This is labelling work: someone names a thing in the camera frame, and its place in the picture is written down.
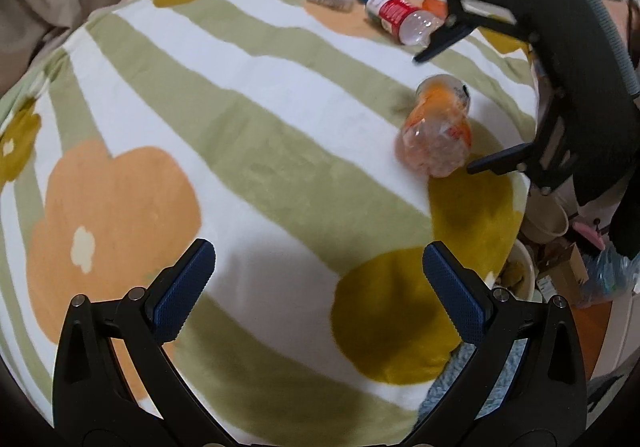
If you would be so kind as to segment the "orange dragon label bottle cup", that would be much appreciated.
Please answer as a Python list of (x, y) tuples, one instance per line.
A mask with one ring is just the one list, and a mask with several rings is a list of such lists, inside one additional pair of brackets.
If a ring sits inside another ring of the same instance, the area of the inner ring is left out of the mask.
[(470, 105), (466, 85), (450, 74), (424, 80), (396, 138), (397, 158), (429, 178), (446, 178), (461, 168), (472, 148)]

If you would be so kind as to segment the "orange clear plastic cup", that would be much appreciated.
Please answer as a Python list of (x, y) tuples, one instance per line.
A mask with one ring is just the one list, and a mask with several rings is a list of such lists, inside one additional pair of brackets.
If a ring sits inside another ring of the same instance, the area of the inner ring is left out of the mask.
[(445, 20), (448, 16), (446, 0), (422, 0), (422, 8), (441, 20)]

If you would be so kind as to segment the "red label clear bottle cup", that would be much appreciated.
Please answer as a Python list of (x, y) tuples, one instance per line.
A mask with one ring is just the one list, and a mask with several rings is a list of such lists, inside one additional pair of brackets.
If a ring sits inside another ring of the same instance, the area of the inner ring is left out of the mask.
[(405, 46), (427, 46), (442, 20), (408, 0), (368, 0), (369, 16)]

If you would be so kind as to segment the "light blue fleece sleeve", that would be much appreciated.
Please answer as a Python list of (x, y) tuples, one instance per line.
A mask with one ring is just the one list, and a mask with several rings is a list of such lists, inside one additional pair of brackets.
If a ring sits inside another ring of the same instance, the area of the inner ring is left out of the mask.
[[(513, 343), (498, 380), (484, 402), (483, 407), (480, 408), (477, 418), (489, 415), (502, 404), (503, 398), (506, 397), (506, 392), (514, 379), (515, 372), (518, 370), (518, 366), (520, 366), (526, 343), (526, 339), (516, 340)], [(442, 400), (442, 397), (444, 397), (450, 390), (450, 387), (454, 385), (454, 381), (462, 374), (463, 368), (469, 363), (475, 351), (475, 345), (465, 342), (462, 342), (457, 349), (454, 350), (444, 370), (428, 389), (424, 401), (420, 404), (418, 409), (418, 422), (426, 418), (434, 410)]]

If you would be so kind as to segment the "beige paper bowl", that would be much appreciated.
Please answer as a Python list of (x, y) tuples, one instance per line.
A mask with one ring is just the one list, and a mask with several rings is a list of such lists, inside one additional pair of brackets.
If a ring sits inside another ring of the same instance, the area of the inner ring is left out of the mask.
[(538, 245), (545, 245), (562, 237), (567, 230), (568, 217), (559, 202), (536, 190), (530, 192), (521, 226), (523, 235)]

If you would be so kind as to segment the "brown cardboard box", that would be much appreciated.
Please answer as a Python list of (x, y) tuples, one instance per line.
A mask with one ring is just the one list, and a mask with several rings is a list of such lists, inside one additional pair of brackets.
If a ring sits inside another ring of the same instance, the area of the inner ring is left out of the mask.
[(582, 300), (582, 286), (588, 280), (582, 255), (577, 245), (572, 243), (550, 259), (547, 267), (538, 275), (536, 285), (546, 302), (560, 295), (568, 304), (577, 305)]

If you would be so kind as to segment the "blue plastic bag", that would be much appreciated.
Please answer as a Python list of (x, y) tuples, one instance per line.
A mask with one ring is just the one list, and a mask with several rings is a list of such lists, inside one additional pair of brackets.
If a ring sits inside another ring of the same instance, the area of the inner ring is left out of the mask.
[(639, 256), (632, 259), (620, 254), (610, 243), (597, 256), (582, 256), (588, 280), (580, 286), (578, 305), (612, 302), (634, 289), (639, 280)]

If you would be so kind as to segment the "green striped flower blanket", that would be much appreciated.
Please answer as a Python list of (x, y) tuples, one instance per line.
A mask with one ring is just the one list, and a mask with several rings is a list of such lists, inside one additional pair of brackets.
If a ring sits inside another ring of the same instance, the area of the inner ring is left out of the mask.
[(528, 189), (408, 170), (416, 88), (466, 85), (477, 157), (532, 137), (538, 106), (521, 45), (486, 30), (412, 56), (358, 10), (137, 0), (5, 90), (1, 354), (37, 410), (72, 297), (119, 299), (201, 237), (215, 273), (166, 351), (209, 411), (241, 441), (400, 441), (459, 344), (423, 248), (494, 277)]

